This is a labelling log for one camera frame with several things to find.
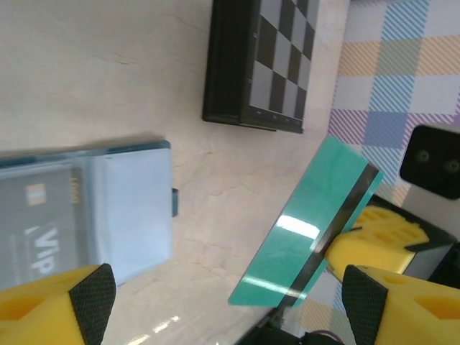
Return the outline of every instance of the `black chessboard case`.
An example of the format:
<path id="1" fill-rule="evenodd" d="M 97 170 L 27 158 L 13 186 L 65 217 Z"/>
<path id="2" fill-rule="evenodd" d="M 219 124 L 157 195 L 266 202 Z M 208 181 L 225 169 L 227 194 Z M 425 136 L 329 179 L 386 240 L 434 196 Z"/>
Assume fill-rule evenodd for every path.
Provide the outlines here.
<path id="1" fill-rule="evenodd" d="M 319 0 L 214 0 L 203 120 L 302 133 Z"/>

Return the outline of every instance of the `table surface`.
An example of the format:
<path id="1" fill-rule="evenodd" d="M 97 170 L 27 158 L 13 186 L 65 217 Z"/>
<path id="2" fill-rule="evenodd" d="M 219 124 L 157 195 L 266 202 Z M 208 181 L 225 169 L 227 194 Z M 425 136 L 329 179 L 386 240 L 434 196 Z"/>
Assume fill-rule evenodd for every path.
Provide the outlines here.
<path id="1" fill-rule="evenodd" d="M 305 133 L 201 121 L 211 0 L 0 3 L 0 150 L 164 137 L 172 259 L 121 286 L 105 344 L 232 344 L 266 312 L 227 304 L 326 135 L 349 1 L 323 0 Z"/>

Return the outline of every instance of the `black rubber pad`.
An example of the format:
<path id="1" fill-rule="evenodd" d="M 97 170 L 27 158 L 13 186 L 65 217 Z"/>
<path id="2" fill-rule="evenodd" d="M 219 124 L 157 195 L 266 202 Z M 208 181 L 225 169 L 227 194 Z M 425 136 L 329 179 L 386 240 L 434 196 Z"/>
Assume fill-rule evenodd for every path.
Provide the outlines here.
<path id="1" fill-rule="evenodd" d="M 101 344 L 115 293 L 114 274 L 109 264 L 99 266 L 69 291 L 85 345 Z"/>
<path id="2" fill-rule="evenodd" d="M 345 269 L 342 301 L 358 345 L 374 345 L 388 289 L 353 265 Z"/>

